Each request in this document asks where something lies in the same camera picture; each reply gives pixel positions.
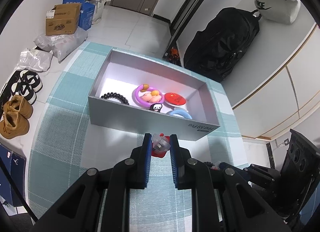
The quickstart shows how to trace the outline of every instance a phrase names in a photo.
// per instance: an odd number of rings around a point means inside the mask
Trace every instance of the teal checkered tablecloth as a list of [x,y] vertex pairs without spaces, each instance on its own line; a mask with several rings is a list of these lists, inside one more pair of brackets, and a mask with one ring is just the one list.
[[[243,141],[221,84],[187,69],[135,52],[84,42],[59,77],[46,102],[33,141],[29,170],[29,204],[37,217],[90,167],[113,167],[142,145],[143,134],[91,125],[88,93],[106,56],[113,50],[162,63],[208,84],[220,126],[196,142],[180,140],[181,147],[201,161],[225,161],[248,166]],[[191,192],[175,189],[170,155],[151,159],[145,190],[132,190],[131,231],[191,231]]]

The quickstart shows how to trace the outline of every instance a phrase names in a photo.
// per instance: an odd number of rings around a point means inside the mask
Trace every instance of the tan suede shoe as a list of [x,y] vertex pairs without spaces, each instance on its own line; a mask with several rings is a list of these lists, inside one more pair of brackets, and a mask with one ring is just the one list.
[[18,112],[4,111],[3,118],[0,122],[0,134],[4,138],[12,139],[29,131],[29,121]]
[[33,113],[33,107],[23,96],[15,94],[10,101],[4,104],[3,111],[16,112],[29,119]]

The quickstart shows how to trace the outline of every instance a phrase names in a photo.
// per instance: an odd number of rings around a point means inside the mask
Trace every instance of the black backpack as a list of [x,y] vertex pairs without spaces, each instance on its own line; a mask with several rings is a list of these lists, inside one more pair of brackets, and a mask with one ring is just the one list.
[[243,57],[259,32],[259,17],[253,12],[224,8],[198,31],[188,46],[184,67],[221,82]]

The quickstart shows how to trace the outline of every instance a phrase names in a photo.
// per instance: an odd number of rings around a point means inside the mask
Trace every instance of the blue ring toy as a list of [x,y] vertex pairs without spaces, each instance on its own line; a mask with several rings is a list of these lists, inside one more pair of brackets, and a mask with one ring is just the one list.
[[183,110],[183,109],[175,109],[175,110],[172,110],[172,111],[170,111],[170,112],[167,112],[167,114],[169,114],[169,115],[178,114],[178,115],[183,116],[184,118],[187,118],[187,119],[191,119],[191,120],[192,120],[191,115],[188,114],[188,112],[185,111],[185,110]]

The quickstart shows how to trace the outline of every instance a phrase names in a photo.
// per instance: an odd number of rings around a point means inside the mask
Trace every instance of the open box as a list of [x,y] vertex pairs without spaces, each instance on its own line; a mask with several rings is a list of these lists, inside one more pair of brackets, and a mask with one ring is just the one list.
[[[183,108],[192,120],[166,114],[173,110],[166,103],[161,112],[137,105],[132,94],[141,84],[149,84],[163,94],[178,93],[183,96],[187,100]],[[111,92],[123,95],[129,105],[115,99],[101,98]],[[111,51],[102,64],[88,102],[91,124],[127,132],[176,134],[179,139],[196,141],[219,127],[205,82],[145,57],[116,50]]]

